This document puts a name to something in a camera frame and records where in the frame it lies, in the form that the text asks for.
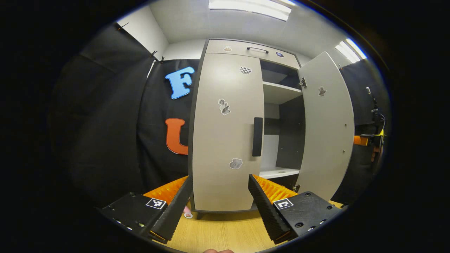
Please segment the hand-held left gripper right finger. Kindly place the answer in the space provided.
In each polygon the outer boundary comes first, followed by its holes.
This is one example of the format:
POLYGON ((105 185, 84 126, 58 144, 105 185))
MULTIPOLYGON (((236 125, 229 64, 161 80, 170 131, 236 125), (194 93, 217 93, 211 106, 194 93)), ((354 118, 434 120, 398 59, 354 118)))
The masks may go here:
POLYGON ((343 212, 313 192, 296 193, 253 174, 249 175, 248 189, 275 244, 302 240, 343 212))

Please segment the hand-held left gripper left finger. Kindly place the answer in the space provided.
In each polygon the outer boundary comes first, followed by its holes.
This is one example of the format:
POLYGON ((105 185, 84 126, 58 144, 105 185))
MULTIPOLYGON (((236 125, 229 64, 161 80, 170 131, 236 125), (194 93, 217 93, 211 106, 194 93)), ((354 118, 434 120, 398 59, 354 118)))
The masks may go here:
POLYGON ((192 178, 185 176, 146 194, 129 192, 97 211, 136 237, 166 244, 192 192, 192 178))

